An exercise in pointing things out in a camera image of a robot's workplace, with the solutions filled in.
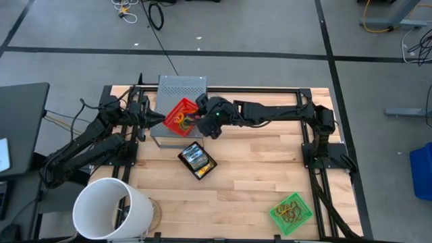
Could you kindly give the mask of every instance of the gray floor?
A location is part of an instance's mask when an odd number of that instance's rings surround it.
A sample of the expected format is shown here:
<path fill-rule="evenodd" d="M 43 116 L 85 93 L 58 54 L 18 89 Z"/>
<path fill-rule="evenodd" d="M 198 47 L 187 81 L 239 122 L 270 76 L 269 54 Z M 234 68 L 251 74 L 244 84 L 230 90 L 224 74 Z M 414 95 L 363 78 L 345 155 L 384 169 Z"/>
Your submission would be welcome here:
<path fill-rule="evenodd" d="M 393 6 L 373 5 L 369 15 L 388 16 L 402 1 Z M 0 42 L 26 2 L 0 0 Z M 358 25 L 364 4 L 355 0 L 321 2 L 334 55 L 400 56 L 404 30 L 367 33 Z M 163 11 L 165 26 L 158 35 L 167 50 L 326 54 L 313 0 L 222 0 L 219 4 L 180 1 Z M 431 11 L 418 9 L 414 17 L 432 20 Z M 138 15 L 138 23 L 127 24 L 116 17 L 109 0 L 94 0 L 91 5 L 85 0 L 36 0 L 9 46 L 159 50 L 142 10 L 136 5 L 131 12 Z M 412 33 L 406 45 L 415 45 L 427 30 Z M 180 75 L 207 76 L 210 85 L 328 87 L 334 105 L 338 105 L 327 61 L 171 59 Z M 432 202 L 414 196 L 408 156 L 430 141 L 432 130 L 423 119 L 386 117 L 383 109 L 424 107 L 432 66 L 337 62 L 336 67 L 375 239 L 430 242 Z M 79 98 L 96 104 L 104 85 L 135 83 L 140 72 L 145 82 L 156 82 L 159 74 L 174 74 L 162 55 L 5 52 L 0 58 L 0 86 L 49 82 L 47 108 L 70 115 L 79 110 Z M 82 114 L 84 119 L 94 116 L 91 110 Z M 84 124 L 77 124 L 77 128 L 84 129 Z M 36 149 L 51 153 L 68 139 L 67 132 L 43 122 Z M 72 191 L 68 186 L 64 190 Z M 67 204 L 66 208 L 70 210 L 71 206 Z M 43 220 L 40 236 L 72 233 L 70 213 L 49 214 Z"/>

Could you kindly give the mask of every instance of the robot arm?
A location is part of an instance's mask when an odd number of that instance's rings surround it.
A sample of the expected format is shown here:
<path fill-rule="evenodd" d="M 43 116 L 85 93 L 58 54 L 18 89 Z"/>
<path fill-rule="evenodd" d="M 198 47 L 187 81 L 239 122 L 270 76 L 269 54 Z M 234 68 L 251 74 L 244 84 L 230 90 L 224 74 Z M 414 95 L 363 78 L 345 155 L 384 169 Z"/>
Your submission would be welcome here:
<path fill-rule="evenodd" d="M 303 121 L 313 130 L 312 157 L 314 163 L 320 163 L 325 159 L 337 161 L 329 156 L 329 136 L 335 131 L 335 120 L 333 111 L 312 102 L 312 97 L 306 97 L 304 105 L 293 106 L 264 106 L 260 103 L 227 101 L 222 97 L 211 97 L 202 94 L 197 98 L 198 115 L 201 118 L 196 126 L 204 136 L 217 139 L 221 135 L 221 127 L 225 125 L 247 126 L 250 128 L 262 128 L 272 121 Z M 360 238 L 345 223 L 332 203 L 326 197 L 320 187 L 315 169 L 309 167 L 313 192 L 321 199 L 342 233 L 347 238 Z"/>
<path fill-rule="evenodd" d="M 112 134 L 114 126 L 139 126 L 141 136 L 138 138 L 144 139 L 145 128 L 149 129 L 165 119 L 164 115 L 151 111 L 147 96 L 141 103 L 131 103 L 128 109 L 121 108 L 115 96 L 109 97 L 105 104 L 97 107 L 98 115 L 83 134 L 50 154 L 40 166 L 39 173 L 47 188 L 62 185 L 81 167 L 97 159 L 121 157 L 128 149 L 127 142 L 121 134 Z M 94 148 L 81 153 L 92 144 Z"/>

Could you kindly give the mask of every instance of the wooden table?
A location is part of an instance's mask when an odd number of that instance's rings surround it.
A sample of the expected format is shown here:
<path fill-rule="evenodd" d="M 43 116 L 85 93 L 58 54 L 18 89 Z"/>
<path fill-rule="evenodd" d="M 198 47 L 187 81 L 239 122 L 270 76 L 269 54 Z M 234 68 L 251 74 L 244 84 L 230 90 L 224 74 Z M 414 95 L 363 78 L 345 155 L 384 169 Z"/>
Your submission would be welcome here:
<path fill-rule="evenodd" d="M 128 88 L 113 86 L 111 94 L 119 96 Z M 316 105 L 333 109 L 328 88 L 311 90 Z M 154 109 L 156 93 L 146 95 Z M 215 95 L 231 102 L 296 104 L 294 95 L 265 93 L 265 88 L 262 93 L 209 92 L 210 97 Z M 178 160 L 181 150 L 159 149 L 149 131 L 146 135 L 147 140 L 139 144 L 129 184 L 161 205 L 160 225 L 149 237 L 161 232 L 163 238 L 274 239 L 275 234 L 289 239 L 319 238 L 315 216 L 288 237 L 269 216 L 273 206 L 294 192 L 314 209 L 309 175 L 302 161 L 299 121 L 274 121 L 261 129 L 223 126 L 217 140 L 205 138 L 205 150 L 219 165 L 201 181 Z M 330 142 L 339 141 L 337 129 Z M 111 177 L 112 170 L 110 166 L 101 167 L 90 180 Z M 362 235 L 350 176 L 343 169 L 328 169 L 327 174 L 334 207 L 351 229 Z M 325 231 L 330 236 L 327 211 L 322 204 L 321 208 Z"/>

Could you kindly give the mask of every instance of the red basket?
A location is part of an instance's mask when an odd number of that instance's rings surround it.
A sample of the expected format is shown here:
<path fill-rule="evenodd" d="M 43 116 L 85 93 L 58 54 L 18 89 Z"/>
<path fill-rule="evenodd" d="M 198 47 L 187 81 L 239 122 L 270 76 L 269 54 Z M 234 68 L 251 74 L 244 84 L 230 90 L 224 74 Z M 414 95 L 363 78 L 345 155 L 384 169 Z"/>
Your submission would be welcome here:
<path fill-rule="evenodd" d="M 191 125 L 187 130 L 182 130 L 177 123 L 174 122 L 174 119 L 176 118 L 177 114 L 182 111 L 188 111 L 188 110 L 197 110 L 198 107 L 195 103 L 192 101 L 189 101 L 186 98 L 183 98 L 175 107 L 172 109 L 171 112 L 168 113 L 167 117 L 165 118 L 165 121 L 163 121 L 163 124 L 170 129 L 171 131 L 175 132 L 176 134 L 179 134 L 180 136 L 187 136 L 191 129 L 193 129 L 194 125 Z"/>

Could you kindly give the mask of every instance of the perforated metal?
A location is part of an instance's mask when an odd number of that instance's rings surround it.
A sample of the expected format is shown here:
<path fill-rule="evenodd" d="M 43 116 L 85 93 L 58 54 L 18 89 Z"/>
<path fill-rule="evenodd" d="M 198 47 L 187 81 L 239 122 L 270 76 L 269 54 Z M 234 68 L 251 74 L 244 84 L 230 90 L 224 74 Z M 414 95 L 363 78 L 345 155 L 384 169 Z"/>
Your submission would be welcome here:
<path fill-rule="evenodd" d="M 167 115 L 177 103 L 187 98 L 195 102 L 196 98 L 207 91 L 207 78 L 194 76 L 159 76 L 156 107 L 157 113 Z M 180 137 L 165 125 L 157 124 L 150 130 L 152 137 Z M 187 138 L 202 138 L 203 135 L 194 127 Z"/>

